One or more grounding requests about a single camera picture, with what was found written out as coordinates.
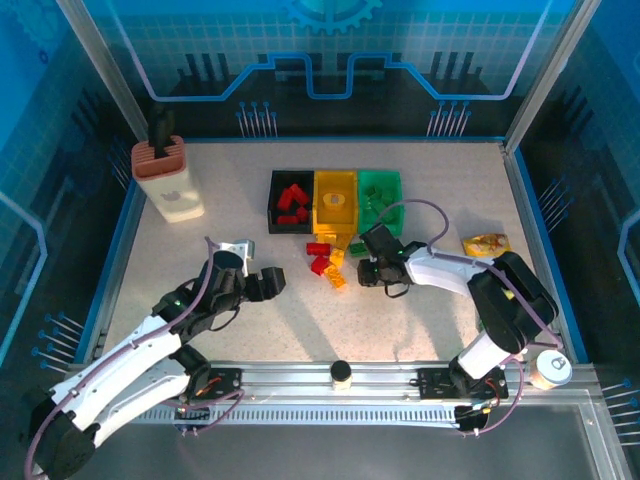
yellow container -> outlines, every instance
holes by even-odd
[[[313,233],[358,230],[358,175],[354,171],[317,171],[313,192]]]

speckled table surface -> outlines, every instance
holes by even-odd
[[[147,202],[107,336],[105,351],[128,335],[160,297],[199,272],[203,240],[255,241],[252,271],[285,270],[287,287],[275,300],[245,304],[231,326],[192,342],[209,359],[236,361],[449,360],[476,336],[473,302],[454,293],[413,287],[391,300],[360,287],[356,259],[342,269],[348,286],[336,292],[309,270],[311,235],[269,235],[266,209],[273,169],[393,169],[405,198],[426,198],[451,219],[438,247],[462,253],[460,238],[506,233],[531,264],[497,144],[455,143],[209,143],[188,144],[206,213],[167,224]],[[426,241],[442,228],[428,207],[407,207],[404,243]]]

yellow package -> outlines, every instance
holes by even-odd
[[[488,233],[462,240],[464,253],[470,257],[499,257],[511,251],[509,239],[503,233]]]

